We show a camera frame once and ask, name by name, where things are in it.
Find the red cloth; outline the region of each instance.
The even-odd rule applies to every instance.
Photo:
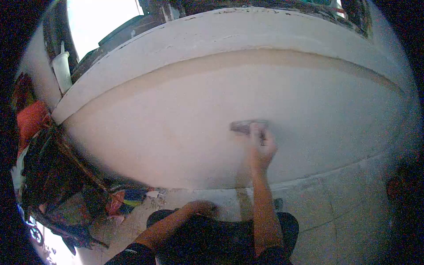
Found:
[[[21,152],[28,146],[32,136],[36,134],[45,124],[48,109],[44,102],[37,100],[17,115],[19,128],[19,150]]]

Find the black shirt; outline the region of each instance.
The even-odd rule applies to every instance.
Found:
[[[148,247],[142,244],[130,244],[124,251],[118,253],[105,265],[156,265],[155,254]],[[291,264],[287,253],[281,247],[270,247],[265,249],[254,261],[254,264]]]

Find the sky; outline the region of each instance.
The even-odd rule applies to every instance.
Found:
[[[143,15],[138,0],[68,0],[72,39],[81,60],[114,29]]]

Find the forearm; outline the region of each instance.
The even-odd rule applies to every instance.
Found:
[[[259,256],[266,248],[282,246],[281,226],[272,205],[272,194],[268,189],[266,174],[253,172],[254,198],[254,245],[255,254]]]
[[[143,244],[155,252],[193,214],[191,211],[181,208],[149,227],[134,242]]]

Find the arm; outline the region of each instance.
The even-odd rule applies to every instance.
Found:
[[[180,210],[156,222],[149,229],[143,231],[134,243],[147,246],[156,252],[163,242],[165,242],[177,228],[181,227],[188,219],[195,214],[210,215],[216,206],[209,201],[192,201],[187,203]]]
[[[272,195],[268,189],[266,172],[277,151],[275,140],[267,130],[257,124],[250,128],[249,166],[253,183],[254,246],[258,257],[265,249],[283,246],[281,226],[273,210]]]

